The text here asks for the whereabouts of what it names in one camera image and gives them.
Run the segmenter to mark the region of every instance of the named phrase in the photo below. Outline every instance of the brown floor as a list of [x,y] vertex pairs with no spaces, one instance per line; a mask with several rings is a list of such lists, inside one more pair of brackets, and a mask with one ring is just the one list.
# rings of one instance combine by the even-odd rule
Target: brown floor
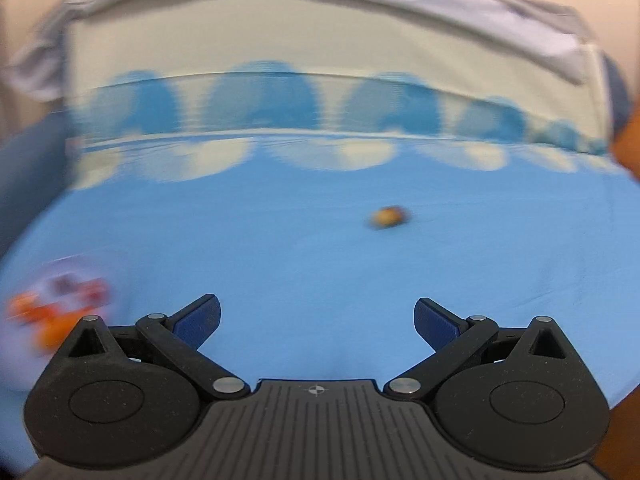
[[640,480],[640,386],[612,410],[594,462],[611,480]]

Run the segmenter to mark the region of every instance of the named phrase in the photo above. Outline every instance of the black gripper base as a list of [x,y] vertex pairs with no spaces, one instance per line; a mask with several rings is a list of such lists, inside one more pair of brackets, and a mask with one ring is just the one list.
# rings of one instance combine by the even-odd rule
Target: black gripper base
[[587,463],[511,472],[464,455],[416,402],[382,396],[372,381],[262,381],[212,404],[168,453],[119,470],[82,470],[43,458],[26,480],[596,480]]

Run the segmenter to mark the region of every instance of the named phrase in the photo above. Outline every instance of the wooden floor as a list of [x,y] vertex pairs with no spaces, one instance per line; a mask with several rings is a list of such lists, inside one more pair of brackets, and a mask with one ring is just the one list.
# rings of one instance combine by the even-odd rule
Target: wooden floor
[[594,463],[611,480],[640,480],[640,386],[612,410]]

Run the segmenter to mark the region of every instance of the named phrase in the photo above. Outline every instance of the triangular cutout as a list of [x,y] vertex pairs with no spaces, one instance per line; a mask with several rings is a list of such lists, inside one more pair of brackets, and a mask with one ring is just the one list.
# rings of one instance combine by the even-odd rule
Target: triangular cutout
[[543,330],[538,334],[536,342],[531,348],[533,355],[541,355],[544,357],[553,357],[554,359],[564,359],[565,355],[562,347],[556,341],[551,330]]
[[104,354],[104,346],[95,330],[86,328],[82,331],[69,357],[85,357],[87,355]]

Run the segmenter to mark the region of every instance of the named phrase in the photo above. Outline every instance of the silver screw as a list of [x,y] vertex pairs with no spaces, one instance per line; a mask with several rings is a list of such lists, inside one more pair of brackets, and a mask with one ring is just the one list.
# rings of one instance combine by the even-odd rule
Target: silver screw
[[244,381],[237,377],[220,377],[213,381],[213,389],[221,394],[236,394],[244,388]]
[[411,377],[398,377],[389,383],[392,392],[396,394],[414,394],[420,389],[420,381]]

